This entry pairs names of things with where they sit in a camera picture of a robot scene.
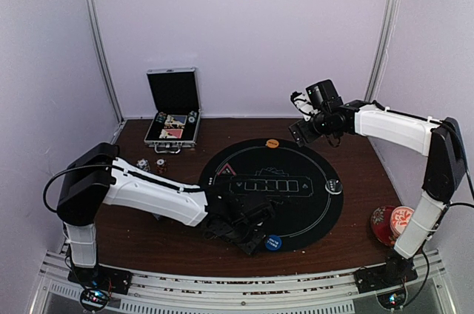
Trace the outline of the blue small blind button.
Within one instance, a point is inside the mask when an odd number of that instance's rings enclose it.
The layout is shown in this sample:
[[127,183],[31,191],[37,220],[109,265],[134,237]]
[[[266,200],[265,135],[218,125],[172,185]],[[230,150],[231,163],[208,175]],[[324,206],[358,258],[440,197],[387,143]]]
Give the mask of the blue small blind button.
[[264,246],[269,251],[279,251],[282,246],[282,240],[277,235],[268,235],[265,238]]

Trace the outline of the orange big blind button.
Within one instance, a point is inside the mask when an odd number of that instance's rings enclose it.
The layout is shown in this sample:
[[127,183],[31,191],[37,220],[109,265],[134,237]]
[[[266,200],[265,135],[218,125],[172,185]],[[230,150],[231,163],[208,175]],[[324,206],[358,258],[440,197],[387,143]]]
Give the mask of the orange big blind button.
[[271,149],[275,149],[279,146],[279,141],[274,138],[271,138],[266,141],[265,145]]

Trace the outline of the red triangular all-in marker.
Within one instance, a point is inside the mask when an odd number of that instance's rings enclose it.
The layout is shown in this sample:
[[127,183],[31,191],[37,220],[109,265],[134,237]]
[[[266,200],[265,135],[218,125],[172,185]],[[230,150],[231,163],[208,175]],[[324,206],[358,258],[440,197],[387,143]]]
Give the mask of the red triangular all-in marker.
[[217,172],[218,176],[222,175],[228,175],[228,176],[235,176],[236,171],[233,169],[233,167],[230,165],[229,162],[225,163],[222,168]]

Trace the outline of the black white dealer button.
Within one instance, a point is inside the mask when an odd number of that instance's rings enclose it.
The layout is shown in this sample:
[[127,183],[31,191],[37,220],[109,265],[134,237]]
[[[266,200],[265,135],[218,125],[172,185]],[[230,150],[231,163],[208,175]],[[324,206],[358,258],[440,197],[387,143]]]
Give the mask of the black white dealer button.
[[340,195],[343,191],[343,186],[341,182],[338,179],[329,179],[326,181],[325,185],[325,190],[330,194],[330,195]]

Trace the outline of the blue white 10 chip stack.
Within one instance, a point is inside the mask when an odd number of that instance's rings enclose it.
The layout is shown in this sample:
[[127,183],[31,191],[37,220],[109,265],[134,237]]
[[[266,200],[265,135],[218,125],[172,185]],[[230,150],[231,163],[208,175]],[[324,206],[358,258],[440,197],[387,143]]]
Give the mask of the blue white 10 chip stack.
[[150,164],[149,164],[149,161],[145,158],[141,158],[139,159],[137,162],[136,162],[136,166],[137,168],[139,168],[140,170],[144,170],[146,172],[149,172],[150,171]]

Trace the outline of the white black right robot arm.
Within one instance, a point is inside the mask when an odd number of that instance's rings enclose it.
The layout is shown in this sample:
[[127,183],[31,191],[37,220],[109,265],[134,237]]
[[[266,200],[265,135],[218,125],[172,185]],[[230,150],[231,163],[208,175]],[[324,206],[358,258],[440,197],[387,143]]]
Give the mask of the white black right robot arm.
[[384,284],[393,286],[408,273],[405,259],[412,258],[435,232],[451,199],[468,177],[467,157],[461,130],[454,118],[443,120],[414,116],[384,107],[377,101],[343,101],[331,80],[310,85],[290,95],[302,115],[290,126],[294,141],[306,146],[322,136],[338,143],[342,136],[363,136],[375,146],[384,166],[401,153],[410,186],[420,196],[409,203],[414,213],[394,245],[396,256],[380,269]]

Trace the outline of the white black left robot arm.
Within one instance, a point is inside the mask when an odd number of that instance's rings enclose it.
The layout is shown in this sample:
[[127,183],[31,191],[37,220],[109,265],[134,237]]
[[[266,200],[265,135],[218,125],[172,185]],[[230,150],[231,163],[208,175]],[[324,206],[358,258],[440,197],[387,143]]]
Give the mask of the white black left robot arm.
[[164,216],[224,239],[252,254],[263,241],[264,223],[276,212],[265,194],[225,193],[230,181],[210,186],[183,184],[154,175],[119,156],[119,147],[102,142],[54,175],[44,186],[62,180],[56,207],[70,242],[71,262],[90,287],[107,279],[99,266],[95,218],[101,205],[129,207]]

